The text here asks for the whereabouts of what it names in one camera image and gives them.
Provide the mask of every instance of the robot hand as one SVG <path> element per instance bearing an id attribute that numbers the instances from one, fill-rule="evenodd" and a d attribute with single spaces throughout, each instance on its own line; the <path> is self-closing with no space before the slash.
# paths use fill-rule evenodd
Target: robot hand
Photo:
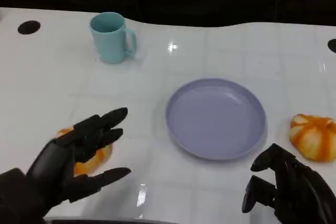
<path id="1" fill-rule="evenodd" d="M 115 168 L 94 177 L 79 175 L 74 177 L 76 162 L 91 159 L 96 150 L 118 140 L 122 129 L 111 129 L 127 116 L 127 108 L 113 110 L 102 117 L 91 116 L 74 125 L 69 133 L 52 139 L 40 152 L 26 174 L 43 199 L 45 215 L 53 206 L 64 200 L 74 202 L 94 194 L 131 171 Z"/>
<path id="2" fill-rule="evenodd" d="M 256 202 L 270 206 L 283 224 L 336 223 L 336 198 L 323 178 L 295 156 L 273 144 L 253 162 L 251 171 L 271 168 L 275 185 L 257 177 L 250 179 L 242 212 L 250 212 Z"/>

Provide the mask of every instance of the orange bread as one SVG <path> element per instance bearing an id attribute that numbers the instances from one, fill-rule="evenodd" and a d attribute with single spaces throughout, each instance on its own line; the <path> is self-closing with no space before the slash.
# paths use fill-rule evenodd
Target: orange bread
<path id="1" fill-rule="evenodd" d="M 290 123 L 289 139 L 308 159 L 330 162 L 336 158 L 336 125 L 331 118 L 295 115 Z"/>
<path id="2" fill-rule="evenodd" d="M 73 130 L 72 127 L 62 129 L 57 133 L 57 137 L 62 136 L 72 130 Z M 88 160 L 87 162 L 85 163 L 77 162 L 74 168 L 75 175 L 93 173 L 101 164 L 107 161 L 111 153 L 112 153 L 112 144 L 97 150 L 95 156 L 92 159 Z"/>

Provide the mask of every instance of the table surface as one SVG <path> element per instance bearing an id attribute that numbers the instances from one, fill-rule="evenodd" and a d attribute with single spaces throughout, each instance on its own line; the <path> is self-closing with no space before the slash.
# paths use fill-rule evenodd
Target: table surface
<path id="1" fill-rule="evenodd" d="M 318 171 L 336 191 L 335 163 L 305 160 L 288 139 L 297 113 L 336 118 L 336 54 L 327 43 L 336 27 L 248 23 L 198 28 L 127 20 L 139 50 L 119 65 L 99 60 L 89 20 L 94 13 L 0 8 L 0 172 L 27 171 L 56 132 L 93 114 L 129 108 L 124 136 L 97 172 L 127 166 L 132 173 L 100 193 L 64 202 L 48 216 L 144 218 L 198 223 L 277 223 L 272 210 L 242 214 L 252 161 L 277 143 Z M 27 21 L 38 32 L 20 35 Z M 255 153 L 213 163 L 186 154 L 164 120 L 172 93 L 191 80 L 220 77 L 250 89 L 268 120 Z M 258 176 L 274 183 L 274 174 Z"/>

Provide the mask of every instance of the light blue cup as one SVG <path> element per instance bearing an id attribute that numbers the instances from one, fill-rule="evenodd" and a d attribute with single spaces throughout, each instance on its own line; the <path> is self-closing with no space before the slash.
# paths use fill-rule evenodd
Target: light blue cup
<path id="1" fill-rule="evenodd" d="M 101 13 L 90 22 L 94 43 L 102 61 L 121 63 L 126 57 L 134 56 L 137 38 L 134 31 L 127 29 L 125 19 L 118 13 Z M 131 47 L 127 44 L 127 35 Z"/>

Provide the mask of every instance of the plate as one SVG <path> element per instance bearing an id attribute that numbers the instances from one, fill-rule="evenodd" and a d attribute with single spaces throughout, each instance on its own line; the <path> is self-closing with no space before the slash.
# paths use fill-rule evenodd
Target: plate
<path id="1" fill-rule="evenodd" d="M 196 80 L 179 88 L 167 105 L 166 123 L 179 146 L 217 161 L 247 154 L 266 134 L 259 100 L 223 79 Z"/>

